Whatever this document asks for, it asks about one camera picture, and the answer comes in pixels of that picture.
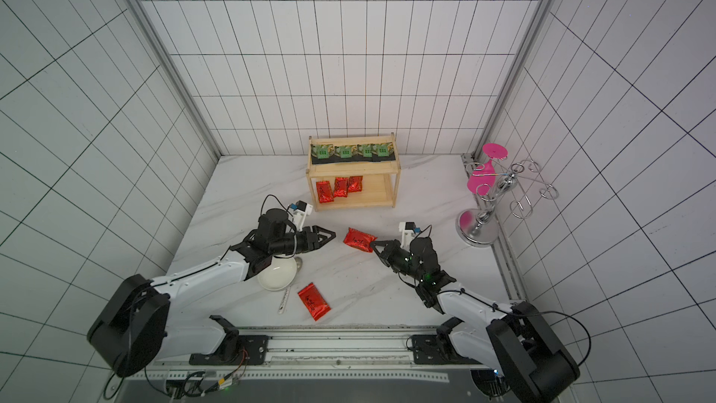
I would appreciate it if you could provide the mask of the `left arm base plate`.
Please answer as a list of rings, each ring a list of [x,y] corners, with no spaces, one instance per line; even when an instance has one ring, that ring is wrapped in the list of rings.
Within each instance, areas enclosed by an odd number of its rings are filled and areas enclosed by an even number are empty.
[[[266,360],[269,340],[265,335],[230,336],[211,354],[192,354],[189,363],[210,367],[261,366]]]

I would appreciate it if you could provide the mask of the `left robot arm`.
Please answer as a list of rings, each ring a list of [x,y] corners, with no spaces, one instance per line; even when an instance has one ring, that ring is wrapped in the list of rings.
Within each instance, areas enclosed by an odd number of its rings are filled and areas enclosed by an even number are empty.
[[[193,365],[262,364],[267,337],[244,336],[217,313],[194,326],[180,315],[190,304],[258,276],[276,259],[313,252],[334,240],[330,229],[304,224],[310,212],[303,201],[270,209],[256,229],[217,259],[154,279],[141,274],[125,279],[91,325],[89,344],[119,378],[174,356],[188,356]]]

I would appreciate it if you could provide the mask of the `wooden two-tier shelf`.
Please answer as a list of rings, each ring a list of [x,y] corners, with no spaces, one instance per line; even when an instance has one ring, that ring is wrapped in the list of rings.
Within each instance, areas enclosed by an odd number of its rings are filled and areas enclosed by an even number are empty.
[[[362,162],[355,156],[353,162],[337,162],[326,164],[313,164],[311,162],[311,144],[333,145],[361,145],[393,143],[395,147],[395,160],[392,162]],[[349,193],[347,198],[335,198],[332,203],[319,203],[316,183],[327,180],[334,188],[336,177],[361,175],[363,177],[363,190]],[[308,167],[306,177],[309,184],[311,199],[314,208],[318,211],[333,209],[353,209],[367,207],[394,207],[397,203],[398,189],[401,178],[400,157],[394,134],[376,136],[353,136],[339,138],[313,138],[309,139]]]

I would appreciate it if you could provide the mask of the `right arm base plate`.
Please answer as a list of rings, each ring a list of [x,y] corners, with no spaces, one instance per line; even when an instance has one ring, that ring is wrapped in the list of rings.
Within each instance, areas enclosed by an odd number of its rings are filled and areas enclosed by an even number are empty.
[[[443,335],[413,335],[408,339],[408,350],[417,365],[457,365],[465,360],[457,354],[449,339]]]

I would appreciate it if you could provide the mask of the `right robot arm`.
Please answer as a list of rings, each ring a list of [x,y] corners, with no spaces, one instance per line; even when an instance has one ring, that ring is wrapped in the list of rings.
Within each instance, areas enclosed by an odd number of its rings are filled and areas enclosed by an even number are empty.
[[[424,306],[447,321],[436,330],[447,361],[465,358],[491,367],[522,402],[551,402],[581,377],[580,365],[529,302],[501,304],[468,291],[444,271],[429,237],[408,249],[397,240],[373,241],[381,263],[403,278]]]

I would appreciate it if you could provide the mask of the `green tea bag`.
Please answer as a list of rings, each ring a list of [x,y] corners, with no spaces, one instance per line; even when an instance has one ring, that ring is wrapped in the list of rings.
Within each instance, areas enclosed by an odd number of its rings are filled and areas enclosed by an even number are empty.
[[[374,160],[374,162],[392,162],[395,160],[395,147],[393,143],[373,144],[372,160]]]
[[[334,158],[337,162],[353,162],[357,153],[357,145],[334,145]]]
[[[362,162],[372,162],[374,151],[372,144],[361,144],[357,146],[357,154]]]
[[[335,160],[333,144],[311,144],[311,162],[313,164],[332,163]]]

